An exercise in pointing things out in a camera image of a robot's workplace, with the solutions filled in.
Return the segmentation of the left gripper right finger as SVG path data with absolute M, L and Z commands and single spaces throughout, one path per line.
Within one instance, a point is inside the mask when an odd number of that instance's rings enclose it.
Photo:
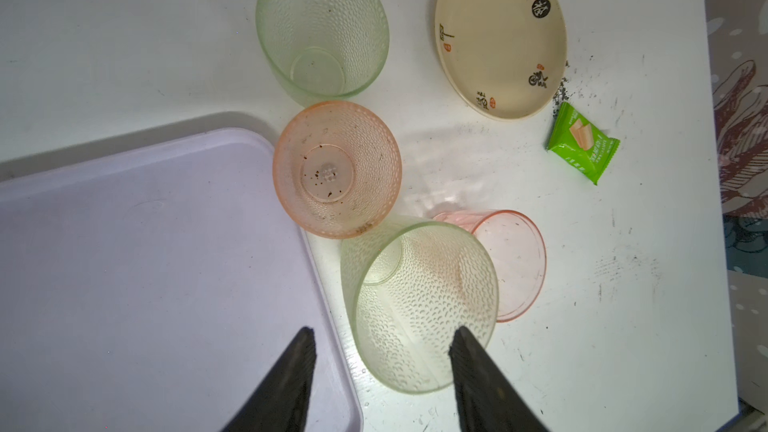
M 547 431 L 467 327 L 449 357 L 462 431 Z

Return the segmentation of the pale green large glass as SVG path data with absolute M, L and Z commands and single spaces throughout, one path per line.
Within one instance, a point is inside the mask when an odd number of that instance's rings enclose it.
M 453 381 L 449 348 L 468 328 L 487 345 L 499 285 L 485 247 L 440 221 L 393 215 L 341 243 L 340 274 L 353 339 L 384 385 L 425 394 Z

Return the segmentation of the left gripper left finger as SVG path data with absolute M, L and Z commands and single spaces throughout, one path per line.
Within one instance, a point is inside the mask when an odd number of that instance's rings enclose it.
M 302 327 L 223 431 L 304 431 L 317 352 Z

